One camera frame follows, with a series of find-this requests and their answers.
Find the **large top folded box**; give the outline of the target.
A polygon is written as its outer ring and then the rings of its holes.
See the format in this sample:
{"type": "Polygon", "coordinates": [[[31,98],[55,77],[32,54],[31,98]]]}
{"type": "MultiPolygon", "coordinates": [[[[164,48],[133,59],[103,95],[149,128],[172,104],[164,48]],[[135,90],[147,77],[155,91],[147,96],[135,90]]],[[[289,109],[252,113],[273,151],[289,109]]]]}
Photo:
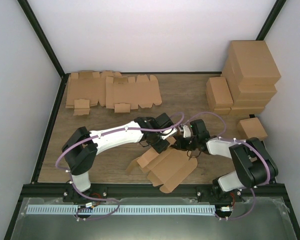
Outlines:
{"type": "Polygon", "coordinates": [[[263,40],[233,40],[228,58],[237,84],[275,85],[281,78],[275,60],[263,40]]]}

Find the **lone small folded box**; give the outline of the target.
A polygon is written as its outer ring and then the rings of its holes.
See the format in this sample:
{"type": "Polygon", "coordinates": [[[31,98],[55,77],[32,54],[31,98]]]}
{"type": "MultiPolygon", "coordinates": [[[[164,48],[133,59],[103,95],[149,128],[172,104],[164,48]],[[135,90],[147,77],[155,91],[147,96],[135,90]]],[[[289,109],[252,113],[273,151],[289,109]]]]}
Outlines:
{"type": "Polygon", "coordinates": [[[257,117],[240,120],[237,130],[242,139],[258,138],[260,141],[268,137],[262,123],[257,117]]]}

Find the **cardboard box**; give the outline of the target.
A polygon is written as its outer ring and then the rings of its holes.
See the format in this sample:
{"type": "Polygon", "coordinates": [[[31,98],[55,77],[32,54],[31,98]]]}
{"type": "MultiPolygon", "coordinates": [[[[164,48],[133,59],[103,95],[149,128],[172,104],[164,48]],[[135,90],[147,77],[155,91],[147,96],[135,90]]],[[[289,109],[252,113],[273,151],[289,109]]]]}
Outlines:
{"type": "Polygon", "coordinates": [[[197,159],[189,157],[186,151],[169,147],[159,154],[150,148],[132,160],[125,172],[130,175],[138,168],[147,174],[147,179],[154,187],[159,187],[162,193],[170,194],[196,169],[197,165],[197,159]]]}

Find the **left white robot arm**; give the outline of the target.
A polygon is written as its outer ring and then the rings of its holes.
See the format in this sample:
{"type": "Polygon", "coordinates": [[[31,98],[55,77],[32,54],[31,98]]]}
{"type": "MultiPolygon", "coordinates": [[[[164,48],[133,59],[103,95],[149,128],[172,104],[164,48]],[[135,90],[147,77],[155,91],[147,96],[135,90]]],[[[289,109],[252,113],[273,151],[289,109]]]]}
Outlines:
{"type": "Polygon", "coordinates": [[[92,196],[89,170],[100,153],[125,144],[145,141],[158,154],[168,148],[167,138],[177,133],[170,117],[163,113],[154,117],[137,117],[129,123],[106,130],[88,131],[78,128],[61,148],[70,172],[74,195],[87,202],[92,196]]]}

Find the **flat cardboard blank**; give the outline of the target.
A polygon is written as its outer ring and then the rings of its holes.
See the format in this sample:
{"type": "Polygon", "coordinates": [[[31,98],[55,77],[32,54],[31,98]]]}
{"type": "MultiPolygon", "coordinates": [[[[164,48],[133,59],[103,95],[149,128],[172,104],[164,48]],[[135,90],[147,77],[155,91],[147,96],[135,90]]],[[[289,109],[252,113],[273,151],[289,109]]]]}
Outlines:
{"type": "Polygon", "coordinates": [[[75,116],[89,115],[91,107],[106,105],[106,78],[120,77],[118,71],[79,71],[68,78],[66,104],[75,116]]]}
{"type": "Polygon", "coordinates": [[[161,104],[159,81],[155,75],[108,76],[105,79],[105,107],[115,113],[130,113],[161,104]]]}

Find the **flat cardboard blank middle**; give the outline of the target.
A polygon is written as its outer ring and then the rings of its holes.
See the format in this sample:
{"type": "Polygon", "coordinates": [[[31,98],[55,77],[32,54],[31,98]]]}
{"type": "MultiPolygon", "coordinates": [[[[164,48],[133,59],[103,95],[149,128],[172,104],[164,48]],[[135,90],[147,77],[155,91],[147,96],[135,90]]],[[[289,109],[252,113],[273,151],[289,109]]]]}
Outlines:
{"type": "Polygon", "coordinates": [[[108,76],[105,79],[105,107],[115,113],[130,113],[161,104],[159,81],[155,75],[108,76]]]}

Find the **black aluminium frame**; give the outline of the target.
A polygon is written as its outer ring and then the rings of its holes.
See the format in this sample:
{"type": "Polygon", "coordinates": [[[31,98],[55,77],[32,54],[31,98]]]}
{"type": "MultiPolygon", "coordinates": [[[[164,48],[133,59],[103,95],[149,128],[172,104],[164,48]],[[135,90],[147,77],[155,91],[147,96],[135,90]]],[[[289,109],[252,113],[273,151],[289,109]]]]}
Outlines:
{"type": "MultiPolygon", "coordinates": [[[[44,198],[52,198],[52,197],[61,197],[61,193],[63,190],[66,189],[66,185],[68,183],[38,183],[39,175],[42,169],[42,165],[44,162],[44,157],[46,155],[48,145],[51,139],[51,135],[53,132],[53,128],[57,119],[58,111],[61,105],[61,101],[63,98],[63,94],[66,89],[66,83],[68,82],[68,78],[70,73],[65,73],[63,70],[53,48],[51,47],[49,40],[47,39],[42,27],[38,19],[36,18],[35,13],[33,12],[28,0],[17,0],[19,6],[23,10],[25,16],[27,17],[31,27],[33,28],[34,32],[36,33],[38,39],[41,42],[41,45],[44,47],[46,53],[48,54],[50,61],[52,62],[53,66],[55,67],[59,77],[60,77],[60,84],[58,88],[58,92],[54,101],[54,105],[49,117],[49,121],[46,127],[46,131],[44,134],[44,138],[42,141],[42,145],[39,151],[39,155],[35,164],[35,168],[31,177],[31,181],[29,184],[24,184],[17,201],[15,210],[11,217],[11,221],[9,223],[8,229],[6,231],[4,240],[12,240],[13,231],[16,228],[17,223],[17,216],[20,213],[22,201],[24,198],[30,197],[44,197],[44,198]]],[[[257,36],[257,40],[263,40],[266,34],[270,30],[270,26],[267,25],[274,23],[276,17],[278,16],[279,12],[281,11],[282,7],[286,3],[286,0],[277,0],[273,5],[265,23],[263,24],[260,33],[257,36]]],[[[145,72],[146,74],[218,74],[221,72],[218,71],[198,71],[198,72],[145,72]]],[[[172,197],[194,197],[195,190],[203,190],[199,191],[199,193],[204,193],[212,188],[212,184],[181,184],[176,188],[176,193],[172,192],[172,196],[168,196],[168,198],[172,197]]],[[[149,184],[112,184],[112,183],[93,183],[92,188],[101,188],[105,187],[105,190],[109,190],[106,193],[115,194],[115,197],[137,197],[137,194],[143,194],[142,197],[163,197],[164,194],[159,191],[158,187],[152,188],[149,184]]],[[[297,240],[300,240],[300,226],[298,220],[296,218],[291,200],[289,198],[287,189],[283,183],[270,183],[266,186],[262,186],[261,188],[257,188],[254,191],[257,197],[282,197],[284,200],[285,205],[290,210],[288,213],[289,220],[292,223],[294,235],[296,236],[297,240]]]]}

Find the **flat cardboard blank left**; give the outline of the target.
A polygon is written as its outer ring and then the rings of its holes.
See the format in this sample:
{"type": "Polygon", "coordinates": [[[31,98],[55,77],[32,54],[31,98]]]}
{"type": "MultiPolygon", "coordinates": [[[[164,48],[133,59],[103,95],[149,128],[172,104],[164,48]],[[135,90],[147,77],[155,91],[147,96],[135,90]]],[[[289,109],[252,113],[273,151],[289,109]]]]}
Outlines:
{"type": "Polygon", "coordinates": [[[89,115],[91,107],[106,105],[106,78],[120,77],[118,71],[79,71],[68,78],[66,104],[75,116],[89,115]]]}

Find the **small folded box left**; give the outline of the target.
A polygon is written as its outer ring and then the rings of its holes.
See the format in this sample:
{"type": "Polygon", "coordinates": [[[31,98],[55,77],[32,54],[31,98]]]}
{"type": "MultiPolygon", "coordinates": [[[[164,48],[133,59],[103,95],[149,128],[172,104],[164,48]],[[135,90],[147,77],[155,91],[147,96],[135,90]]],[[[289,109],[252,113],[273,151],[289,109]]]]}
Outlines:
{"type": "Polygon", "coordinates": [[[233,98],[225,77],[210,77],[206,83],[206,96],[210,109],[230,109],[233,98]]]}

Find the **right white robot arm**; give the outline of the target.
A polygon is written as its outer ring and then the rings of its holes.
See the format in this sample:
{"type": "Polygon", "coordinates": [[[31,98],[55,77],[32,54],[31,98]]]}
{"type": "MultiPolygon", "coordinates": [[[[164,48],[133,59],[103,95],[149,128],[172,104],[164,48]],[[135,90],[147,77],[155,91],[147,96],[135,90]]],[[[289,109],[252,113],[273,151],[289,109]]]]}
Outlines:
{"type": "Polygon", "coordinates": [[[181,133],[174,137],[174,149],[222,156],[233,162],[233,172],[212,181],[212,195],[215,200],[226,200],[234,190],[267,185],[279,174],[277,165],[258,138],[238,140],[211,136],[201,119],[191,121],[189,131],[186,127],[183,125],[180,128],[181,133]]]}

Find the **light blue slotted rail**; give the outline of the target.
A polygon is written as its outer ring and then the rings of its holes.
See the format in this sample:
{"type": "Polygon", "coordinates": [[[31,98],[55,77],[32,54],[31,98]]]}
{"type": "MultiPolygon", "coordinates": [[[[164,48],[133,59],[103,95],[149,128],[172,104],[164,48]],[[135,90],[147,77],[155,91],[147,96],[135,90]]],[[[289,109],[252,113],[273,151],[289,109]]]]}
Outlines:
{"type": "Polygon", "coordinates": [[[79,210],[80,205],[43,205],[31,204],[26,209],[27,215],[96,215],[109,213],[114,215],[194,215],[214,216],[213,205],[98,205],[95,208],[79,210]]]}

